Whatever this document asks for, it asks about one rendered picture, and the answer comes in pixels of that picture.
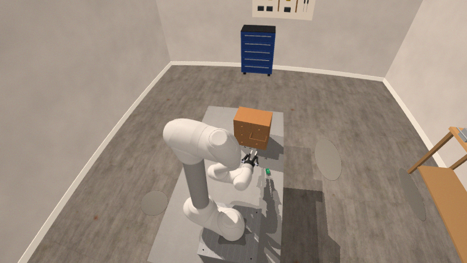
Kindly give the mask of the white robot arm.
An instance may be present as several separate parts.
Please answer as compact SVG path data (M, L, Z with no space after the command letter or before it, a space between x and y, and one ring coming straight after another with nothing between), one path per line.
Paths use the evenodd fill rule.
M208 194L204 162L204 159L219 162L207 170L211 179L231 183L239 191L246 190L253 166L245 163L243 169L239 168L241 148L235 136L226 129L180 118L165 126L163 139L183 164L190 193L183 207L185 216L218 233L219 244L246 245L245 234L252 234L252 229L245 228L247 220L237 210L216 205Z

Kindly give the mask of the brown wooden chest of drawers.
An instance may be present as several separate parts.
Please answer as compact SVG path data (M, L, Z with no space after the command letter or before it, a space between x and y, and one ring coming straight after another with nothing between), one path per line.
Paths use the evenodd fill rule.
M269 127L268 133L270 135L272 115L273 113L268 112L268 111L262 111L262 110L246 108L246 107L239 107L233 120L234 136L235 136L234 121L250 123L251 129L252 129L252 124L267 126Z

